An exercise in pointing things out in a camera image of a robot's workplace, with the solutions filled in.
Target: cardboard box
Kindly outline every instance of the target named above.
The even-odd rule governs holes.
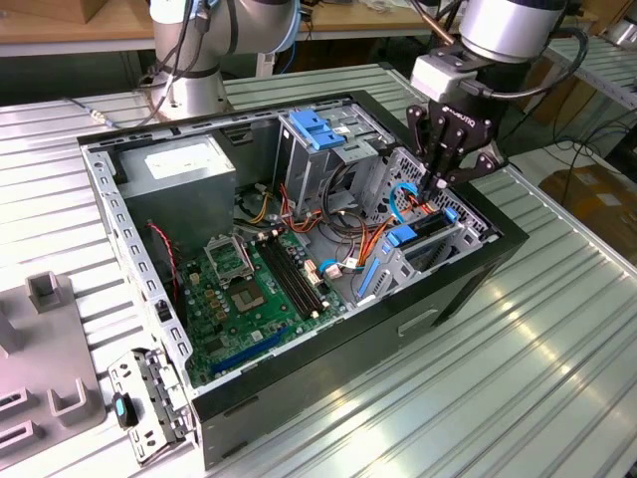
[[[539,187],[559,202],[568,171]],[[609,246],[637,265],[637,185],[599,165],[573,170],[564,207]]]
[[[0,10],[87,23],[108,0],[0,0]]]

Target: open computer tower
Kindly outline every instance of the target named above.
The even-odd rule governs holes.
[[[447,321],[527,235],[471,184],[416,200],[365,92],[79,139],[152,339],[109,368],[146,464],[206,468]]]

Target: wooden desk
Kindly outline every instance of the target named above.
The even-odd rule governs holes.
[[[588,26],[595,21],[590,14],[578,19]],[[357,2],[317,5],[313,24],[312,40],[403,37],[428,31],[410,9],[378,13]],[[306,39],[308,25],[302,24],[297,40]],[[0,57],[152,49],[152,21],[144,0],[109,0],[86,25],[14,12],[0,18]]]

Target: metal table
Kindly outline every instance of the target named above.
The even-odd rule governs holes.
[[[366,89],[405,121],[418,101],[377,66],[227,83],[238,108]],[[85,100],[133,124],[140,96]],[[52,102],[0,109],[0,287],[70,274],[105,403],[106,367],[146,344],[106,241],[75,136],[102,126]],[[261,476],[623,476],[637,457],[637,271],[513,170],[477,182],[531,239],[435,333],[212,472]],[[183,445],[138,470],[102,425],[5,477],[203,476]]]
[[[555,63],[546,81],[552,81],[561,68],[568,67],[577,55],[579,44],[571,38],[550,42],[544,55]],[[575,75],[595,90],[627,110],[637,108],[635,79],[637,52],[626,52],[601,38],[590,38],[588,55]]]

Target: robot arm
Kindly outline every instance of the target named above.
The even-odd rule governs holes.
[[[177,45],[190,8],[178,65]],[[155,50],[164,79],[177,80],[167,91],[153,89],[161,112],[180,119],[227,109],[220,58],[245,53],[275,53],[292,46],[301,22],[299,0],[151,0]]]
[[[428,109],[407,109],[416,152],[428,170],[419,187],[421,200],[502,167],[492,142],[506,101],[544,93],[581,64],[587,37],[576,29],[561,29],[580,41],[577,61],[553,85],[520,92],[531,62],[546,47],[566,4],[567,0],[470,0],[460,41],[443,37],[447,46],[416,60],[411,83],[431,99]],[[477,150],[475,166],[461,169],[464,157]]]

